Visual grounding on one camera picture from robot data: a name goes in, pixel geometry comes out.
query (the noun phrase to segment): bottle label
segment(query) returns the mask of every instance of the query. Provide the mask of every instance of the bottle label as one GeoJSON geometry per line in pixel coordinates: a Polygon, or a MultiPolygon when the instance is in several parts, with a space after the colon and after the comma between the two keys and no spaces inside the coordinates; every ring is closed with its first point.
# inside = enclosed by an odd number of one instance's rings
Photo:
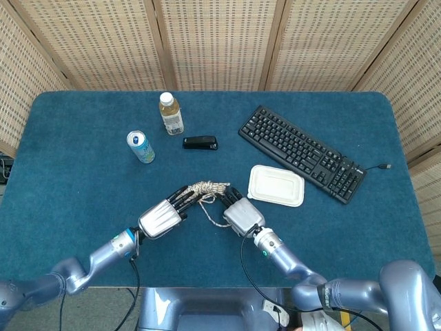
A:
{"type": "Polygon", "coordinates": [[[167,129],[168,134],[179,134],[184,132],[184,123],[182,122],[181,109],[179,111],[170,116],[163,116],[163,121],[165,128],[167,129]]]}

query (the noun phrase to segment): plastic container lid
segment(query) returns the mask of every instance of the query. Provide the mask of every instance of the plastic container lid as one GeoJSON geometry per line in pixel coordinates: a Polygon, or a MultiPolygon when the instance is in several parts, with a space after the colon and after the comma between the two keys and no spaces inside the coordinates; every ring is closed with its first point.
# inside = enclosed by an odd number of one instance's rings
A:
{"type": "Polygon", "coordinates": [[[248,184],[248,198],[290,207],[303,202],[305,180],[292,171],[265,165],[251,169],[248,184]]]}
{"type": "Polygon", "coordinates": [[[161,94],[161,96],[159,97],[159,101],[160,101],[164,106],[171,106],[171,105],[173,104],[174,97],[172,96],[172,93],[170,93],[170,92],[164,92],[164,93],[161,94]]]}

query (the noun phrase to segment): blue carpet surface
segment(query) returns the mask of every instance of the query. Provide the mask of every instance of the blue carpet surface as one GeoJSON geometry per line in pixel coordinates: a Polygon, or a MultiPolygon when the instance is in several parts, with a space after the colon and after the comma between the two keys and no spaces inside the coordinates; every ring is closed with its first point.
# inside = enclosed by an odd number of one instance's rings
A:
{"type": "MultiPolygon", "coordinates": [[[[298,208],[253,201],[267,226],[328,279],[377,279],[382,265],[413,259],[435,274],[427,236],[387,99],[375,92],[176,92],[184,134],[171,137],[158,111],[160,92],[46,92],[35,100],[0,209],[0,277],[33,279],[58,261],[89,253],[185,184],[231,182],[244,195],[256,164],[275,161],[237,134],[259,104],[372,169],[349,205],[305,184],[298,208]],[[142,164],[126,143],[142,130],[156,159],[142,164]],[[212,134],[217,151],[184,150],[183,137],[212,134]]],[[[207,207],[222,221],[222,205],[207,207]]],[[[194,206],[188,220],[145,241],[144,286],[249,286],[240,238],[213,226],[194,206]]],[[[261,286],[290,286],[250,242],[250,274],[261,286]]],[[[127,262],[94,285],[133,285],[127,262]]]]}

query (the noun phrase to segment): robotic hand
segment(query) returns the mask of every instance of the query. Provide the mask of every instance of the robotic hand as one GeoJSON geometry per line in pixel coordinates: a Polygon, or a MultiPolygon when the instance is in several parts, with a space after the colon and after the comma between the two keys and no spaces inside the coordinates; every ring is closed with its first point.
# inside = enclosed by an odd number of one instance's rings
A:
{"type": "Polygon", "coordinates": [[[288,278],[298,283],[291,289],[296,307],[303,312],[351,309],[389,315],[391,331],[441,330],[441,296],[424,270],[413,261],[385,265],[379,282],[353,279],[327,281],[309,269],[265,228],[263,215],[236,189],[219,196],[226,207],[223,215],[242,237],[254,245],[288,278]]]}
{"type": "Polygon", "coordinates": [[[137,255],[144,238],[159,238],[187,218],[184,211],[200,199],[194,195],[185,186],[144,212],[137,227],[122,231],[89,256],[89,272],[76,257],[71,257],[35,281],[0,281],[0,331],[18,310],[44,305],[65,293],[80,293],[102,271],[121,259],[137,255]]]}

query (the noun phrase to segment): keyboard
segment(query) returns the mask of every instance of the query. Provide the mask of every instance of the keyboard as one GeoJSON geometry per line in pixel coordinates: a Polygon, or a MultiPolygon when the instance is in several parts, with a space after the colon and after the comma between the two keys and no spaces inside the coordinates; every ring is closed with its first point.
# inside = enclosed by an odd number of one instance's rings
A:
{"type": "Polygon", "coordinates": [[[272,110],[258,106],[239,135],[282,166],[343,203],[349,203],[367,171],[272,110]]]}

